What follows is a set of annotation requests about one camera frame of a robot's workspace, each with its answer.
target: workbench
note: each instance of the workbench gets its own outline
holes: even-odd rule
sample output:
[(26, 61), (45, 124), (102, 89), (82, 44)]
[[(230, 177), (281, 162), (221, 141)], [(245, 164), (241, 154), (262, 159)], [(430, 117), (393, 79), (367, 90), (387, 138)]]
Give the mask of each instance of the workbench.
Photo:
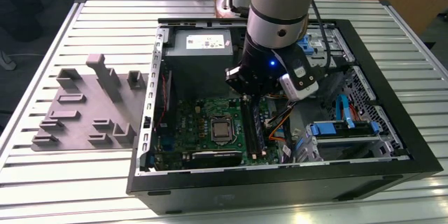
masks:
[(31, 137), (58, 88), (54, 77), (61, 68), (90, 74), (86, 56), (101, 53), (115, 73), (130, 69), (147, 73), (157, 18), (214, 17), (213, 2), (87, 0), (73, 4), (0, 138), (0, 219), (11, 223), (445, 222), (448, 72), (390, 6), (377, 1), (318, 1), (317, 7), (322, 18), (351, 21), (445, 171), (359, 201), (157, 217), (123, 192), (130, 149), (33, 152)]

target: expansion slot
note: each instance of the expansion slot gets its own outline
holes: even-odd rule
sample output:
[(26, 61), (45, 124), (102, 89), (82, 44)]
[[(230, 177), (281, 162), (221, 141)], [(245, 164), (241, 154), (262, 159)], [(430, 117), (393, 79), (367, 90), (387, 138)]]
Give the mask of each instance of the expansion slot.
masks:
[(258, 101), (249, 96), (239, 99), (243, 138), (247, 157), (255, 159), (265, 156), (261, 121), (258, 117)]

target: motherboard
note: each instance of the motherboard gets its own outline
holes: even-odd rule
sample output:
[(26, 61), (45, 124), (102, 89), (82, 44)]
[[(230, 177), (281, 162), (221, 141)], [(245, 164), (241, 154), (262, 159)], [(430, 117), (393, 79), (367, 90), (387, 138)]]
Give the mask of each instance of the motherboard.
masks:
[[(270, 117), (267, 104), (259, 101), (259, 120)], [(275, 164), (277, 147), (267, 145), (265, 156), (253, 158), (246, 152), (241, 102), (234, 99), (178, 100), (175, 106), (175, 134), (161, 136), (155, 155), (162, 170), (185, 169), (191, 153), (237, 153), (242, 155), (241, 166)]]

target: blue latch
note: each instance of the blue latch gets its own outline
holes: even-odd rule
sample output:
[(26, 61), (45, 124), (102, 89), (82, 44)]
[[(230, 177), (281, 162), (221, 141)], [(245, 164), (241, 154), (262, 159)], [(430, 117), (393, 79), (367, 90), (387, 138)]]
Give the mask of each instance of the blue latch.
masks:
[(309, 35), (306, 34), (301, 40), (297, 40), (297, 45), (301, 47), (305, 55), (313, 55), (314, 48), (309, 45)]
[(310, 128), (310, 132), (313, 133), (313, 136), (318, 135), (318, 128), (315, 126), (315, 124), (309, 125)]
[(335, 134), (334, 125), (331, 123), (315, 123), (321, 135)]
[(339, 103), (342, 103), (343, 119), (346, 121), (347, 128), (354, 128), (354, 123), (353, 123), (353, 120), (351, 120), (351, 114), (349, 112), (347, 97), (343, 94), (339, 94), (337, 96), (337, 99), (335, 99), (335, 120), (342, 120)]
[(371, 130), (374, 134), (378, 134), (379, 132), (379, 127), (374, 121), (370, 122)]

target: green circuit board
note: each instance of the green circuit board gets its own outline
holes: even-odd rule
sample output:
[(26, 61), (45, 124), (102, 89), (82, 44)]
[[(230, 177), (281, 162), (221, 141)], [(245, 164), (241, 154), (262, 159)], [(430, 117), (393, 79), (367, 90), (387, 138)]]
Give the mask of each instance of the green circuit board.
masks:
[[(161, 140), (161, 148), (173, 144), (169, 151), (163, 151), (162, 164), (167, 170), (182, 169), (181, 153), (199, 151), (239, 151), (241, 165), (259, 165), (277, 163), (275, 146), (267, 146), (263, 158), (251, 159), (246, 155), (243, 127), (238, 99), (197, 99), (178, 100), (175, 112), (174, 138)], [(269, 117), (266, 101), (259, 102), (259, 118)], [(223, 144), (213, 142), (211, 123), (215, 119), (230, 119), (231, 140)]]

